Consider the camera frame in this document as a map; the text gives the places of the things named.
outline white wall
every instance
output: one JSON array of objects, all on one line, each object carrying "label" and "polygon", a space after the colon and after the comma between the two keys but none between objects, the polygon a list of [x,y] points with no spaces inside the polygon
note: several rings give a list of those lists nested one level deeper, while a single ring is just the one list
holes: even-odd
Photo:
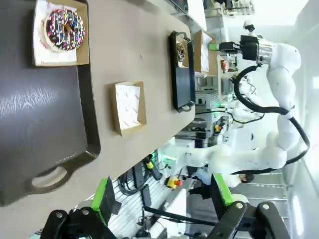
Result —
[{"label": "white wall", "polygon": [[255,14],[229,17],[228,25],[242,26],[241,21],[251,19],[258,26],[293,26],[308,0],[254,0]]},{"label": "white wall", "polygon": [[288,43],[297,47],[302,57],[302,67],[293,75],[297,87],[302,121],[308,136],[311,149],[304,157],[304,162],[294,164],[284,170],[285,177],[293,182],[291,199],[297,197],[300,202],[301,219],[292,205],[295,218],[293,236],[296,239],[318,238],[319,215],[319,89],[314,87],[314,77],[319,76],[319,1],[309,0],[299,14]]},{"label": "white wall", "polygon": [[[228,27],[229,29],[229,38],[231,41],[238,42],[240,41],[241,35],[248,35],[248,31],[243,28],[243,26],[238,27]],[[293,33],[294,27],[293,26],[285,26],[285,25],[257,25],[255,26],[255,33],[261,34],[265,39],[271,42],[287,42],[291,34]]]}]

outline machine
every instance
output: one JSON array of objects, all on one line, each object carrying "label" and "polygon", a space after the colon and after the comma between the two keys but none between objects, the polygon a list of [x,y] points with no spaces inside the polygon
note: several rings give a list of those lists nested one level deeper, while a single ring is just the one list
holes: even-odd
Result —
[{"label": "machine", "polygon": [[[241,72],[234,80],[234,92],[237,99],[247,108],[256,113],[277,113],[278,133],[269,133],[265,148],[252,151],[231,152],[226,144],[209,148],[183,148],[175,146],[171,140],[159,149],[166,155],[167,168],[174,164],[173,171],[178,167],[201,167],[208,164],[210,172],[222,174],[267,173],[286,164],[296,162],[308,151],[310,142],[294,118],[295,84],[292,74],[301,66],[298,50],[286,44],[275,44],[254,36],[254,26],[245,24],[250,31],[248,36],[241,36],[240,44],[225,42],[219,45],[219,50],[226,53],[243,54],[243,59],[254,60],[256,66]],[[241,79],[251,71],[255,71],[262,64],[268,64],[267,79],[270,88],[280,107],[263,107],[260,101],[249,92],[240,91]],[[307,149],[298,156],[287,160],[287,151],[294,147],[299,135],[305,142]],[[270,202],[262,202],[258,207],[252,207],[240,201],[225,205],[221,190],[214,177],[211,178],[210,195],[218,215],[219,222],[207,222],[175,215],[150,207],[145,211],[166,217],[174,222],[200,223],[214,226],[208,239],[234,238],[237,231],[247,231],[253,238],[289,238],[286,227],[279,216],[276,207]],[[115,203],[114,192],[110,178],[100,184],[96,198],[90,207],[67,212],[55,210],[50,215],[42,231],[41,239],[53,238],[108,238],[115,236],[108,229],[107,223]]]},{"label": "machine", "polygon": [[[179,167],[202,167],[208,164],[209,172],[222,174],[267,173],[296,162],[308,151],[310,142],[294,118],[294,96],[296,86],[292,79],[293,73],[301,66],[301,56],[293,46],[272,43],[254,35],[254,26],[246,22],[245,29],[249,35],[242,35],[240,44],[224,42],[219,45],[219,51],[225,53],[242,53],[243,59],[256,61],[257,65],[243,70],[234,80],[234,93],[237,99],[247,108],[257,113],[279,114],[277,119],[278,132],[270,132],[266,139],[266,147],[258,150],[232,152],[226,144],[208,148],[183,148],[172,143],[165,144],[159,152],[171,157]],[[244,98],[239,85],[241,79],[249,72],[257,70],[262,64],[269,65],[267,79],[271,91],[280,107],[263,107],[260,100],[251,95]],[[299,135],[307,148],[298,156],[287,159],[287,151],[297,145]]]}]

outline black cable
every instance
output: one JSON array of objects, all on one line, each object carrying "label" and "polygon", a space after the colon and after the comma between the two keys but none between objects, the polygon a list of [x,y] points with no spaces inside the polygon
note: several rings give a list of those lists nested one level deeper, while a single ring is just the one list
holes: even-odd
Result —
[{"label": "black cable", "polygon": [[183,176],[183,177],[185,177],[185,178],[189,178],[189,176],[186,176],[186,175],[183,175],[183,174],[181,174],[180,176]]},{"label": "black cable", "polygon": [[169,166],[169,164],[167,163],[164,168],[159,169],[159,171],[166,169]]},{"label": "black cable", "polygon": [[118,184],[119,184],[119,188],[120,188],[120,191],[124,194],[124,195],[127,195],[127,196],[132,196],[134,194],[136,194],[137,192],[143,190],[145,188],[145,184],[141,185],[139,188],[135,188],[135,189],[130,189],[129,188],[129,184],[127,182],[127,172],[124,173],[123,175],[121,175],[119,178],[118,178]]},{"label": "black cable", "polygon": [[260,117],[257,118],[257,119],[252,119],[252,120],[247,121],[247,122],[241,122],[241,121],[236,120],[236,119],[234,118],[233,114],[230,113],[230,112],[227,112],[227,111],[205,111],[205,112],[196,113],[195,115],[203,115],[203,114],[214,113],[214,112],[227,113],[227,114],[229,114],[229,115],[233,118],[233,120],[234,120],[235,122],[241,123],[241,124],[247,124],[247,123],[259,121],[259,120],[261,120],[261,119],[265,116],[265,114],[263,114],[262,116],[260,116]]},{"label": "black cable", "polygon": [[127,188],[131,191],[131,189],[129,187],[129,183],[128,183],[128,172],[125,173],[125,184],[126,184]]},{"label": "black cable", "polygon": [[177,179],[178,179],[178,180],[179,180],[179,177],[180,177],[180,175],[181,175],[182,170],[183,170],[183,168],[180,169],[180,172],[179,172],[179,174],[178,174],[178,176],[177,176]]},{"label": "black cable", "polygon": [[216,225],[216,222],[200,220],[200,219],[196,219],[196,218],[189,218],[189,217],[185,217],[185,216],[182,216],[182,215],[169,213],[169,212],[166,212],[166,211],[161,211],[161,210],[157,210],[155,208],[150,208],[150,207],[143,207],[143,208],[147,212],[154,213],[156,215],[160,215],[161,217],[162,216],[163,217],[167,217],[167,218],[173,220],[172,222],[176,222],[175,220],[180,220],[180,221],[187,221],[187,222],[191,222],[191,223],[195,223],[195,224],[201,224],[201,225],[209,225],[209,226],[215,226]]},{"label": "black cable", "polygon": [[251,84],[251,83],[248,83],[248,82],[246,82],[248,85],[250,85],[250,86],[252,86],[252,87],[254,87],[254,91],[253,91],[253,93],[255,93],[255,91],[256,91],[256,87],[253,85],[253,84]]},{"label": "black cable", "polygon": [[173,222],[173,223],[185,223],[185,224],[197,224],[197,225],[202,225],[201,223],[192,223],[192,222],[186,222],[186,221],[182,221],[182,220],[178,220],[178,219],[175,219],[175,218],[169,218],[169,217],[166,217],[166,218],[163,218],[163,217],[157,217],[155,215],[153,216],[141,216],[139,217],[139,220],[140,218],[152,218],[152,217],[155,217],[157,219],[164,219],[164,220],[168,220],[170,222]]},{"label": "black cable", "polygon": [[[282,108],[282,107],[262,107],[259,106],[253,102],[249,102],[248,100],[246,100],[244,97],[242,97],[242,95],[240,94],[239,91],[239,83],[240,80],[247,75],[248,73],[252,72],[252,71],[256,71],[258,67],[261,67],[260,64],[256,65],[256,66],[251,66],[251,67],[247,67],[245,70],[243,70],[242,72],[240,72],[238,74],[238,76],[236,77],[236,79],[234,80],[234,93],[237,97],[237,99],[246,107],[248,107],[249,109],[259,112],[259,113],[277,113],[277,114],[281,114],[281,115],[286,115],[289,113],[288,110]],[[290,122],[295,126],[295,128],[297,129],[297,131],[299,132],[301,138],[303,139],[303,141],[305,142],[307,149],[304,150],[301,154],[299,154],[298,156],[287,160],[286,165],[291,164],[291,163],[295,163],[297,162],[299,159],[301,159],[302,157],[304,157],[309,148],[310,148],[310,142],[309,139],[305,133],[305,131],[303,130],[303,128],[300,126],[300,124],[296,121],[296,119],[294,117],[291,117]],[[263,170],[243,170],[243,171],[239,171],[239,172],[235,172],[232,174],[260,174],[260,173],[269,173],[272,172],[276,169],[273,168],[266,168]]]},{"label": "black cable", "polygon": [[146,183],[146,181],[148,181],[148,179],[150,178],[151,173],[145,169],[145,173],[144,173],[144,182]]}]

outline pan handle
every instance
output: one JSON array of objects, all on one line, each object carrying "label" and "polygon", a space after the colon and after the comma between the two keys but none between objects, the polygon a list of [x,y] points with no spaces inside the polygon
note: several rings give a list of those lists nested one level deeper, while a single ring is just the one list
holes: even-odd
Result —
[{"label": "pan handle", "polygon": [[65,163],[62,163],[59,165],[60,168],[63,168],[66,171],[66,174],[61,178],[58,182],[53,183],[48,186],[44,187],[36,187],[33,184],[31,185],[31,191],[29,194],[44,194],[44,193],[49,193],[57,188],[61,187],[63,184],[65,184],[69,179],[71,178],[73,172],[75,172],[77,169],[80,167],[92,162],[97,155],[88,153],[91,152],[92,149],[88,149],[87,152],[78,155],[76,158],[73,158],[72,160],[66,161]]},{"label": "pan handle", "polygon": [[[55,175],[59,168],[63,169],[63,172],[59,173],[58,175]],[[73,174],[73,170],[67,170],[66,168],[62,166],[58,166],[55,169],[51,170],[48,174],[44,176],[40,176],[37,178],[34,178],[32,180],[32,186],[31,186],[31,194],[44,194],[54,191],[55,189],[61,187],[64,185],[69,179],[71,178]]]},{"label": "pan handle", "polygon": [[179,35],[183,35],[183,39],[186,40],[187,44],[191,42],[191,40],[187,37],[186,32],[176,32],[175,37],[178,37]]},{"label": "pan handle", "polygon": [[184,112],[190,112],[191,111],[191,106],[189,104],[184,105],[181,108],[184,110]]}]

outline cardboard tray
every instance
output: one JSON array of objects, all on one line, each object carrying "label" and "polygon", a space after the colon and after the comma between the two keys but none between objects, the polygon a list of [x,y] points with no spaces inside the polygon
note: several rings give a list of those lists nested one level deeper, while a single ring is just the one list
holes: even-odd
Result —
[{"label": "cardboard tray", "polygon": [[[0,205],[63,185],[100,153],[90,65],[35,67],[32,25],[35,1],[11,0],[0,20]],[[32,179],[57,166],[65,175],[53,185]]]},{"label": "cardboard tray", "polygon": [[[121,129],[119,115],[117,110],[117,98],[115,88],[118,85],[125,85],[125,86],[137,86],[140,88],[140,99],[139,99],[139,109],[138,109],[138,122],[140,125]],[[112,103],[112,115],[113,115],[113,123],[114,123],[114,131],[121,135],[122,137],[129,136],[144,127],[147,124],[146,121],[146,108],[145,108],[145,94],[144,94],[144,84],[143,81],[136,81],[136,82],[120,82],[114,84],[113,87],[110,88],[110,96],[111,96],[111,103]]]},{"label": "cardboard tray", "polygon": [[206,74],[208,76],[217,76],[217,51],[208,51],[208,65],[209,65],[209,71],[205,72],[201,69],[201,44],[202,44],[202,35],[206,34],[209,37],[212,38],[210,43],[216,43],[216,39],[214,35],[211,33],[201,30],[195,33],[194,41],[195,41],[195,47],[194,47],[194,71]]},{"label": "cardboard tray", "polygon": [[[185,60],[183,65],[178,64],[176,43],[183,39],[186,45]],[[168,38],[171,80],[173,90],[173,106],[180,113],[190,111],[195,105],[195,74],[194,74],[194,57],[193,45],[185,32],[173,31]]]},{"label": "cardboard tray", "polygon": [[[77,61],[76,62],[57,62],[57,63],[39,63],[37,64],[36,61],[34,61],[36,66],[75,66],[75,65],[84,65],[84,64],[89,64],[90,57],[89,57],[89,23],[88,23],[88,6],[86,3],[83,3],[84,1],[82,0],[47,0],[47,5],[51,4],[56,4],[56,5],[65,5],[65,6],[70,6],[73,8],[76,8],[77,13],[79,16],[81,16],[81,19],[83,21],[83,25],[85,28],[85,38],[83,43],[79,48],[76,49],[76,57]],[[37,52],[35,49],[33,49],[33,56],[34,58],[37,56]]]}]

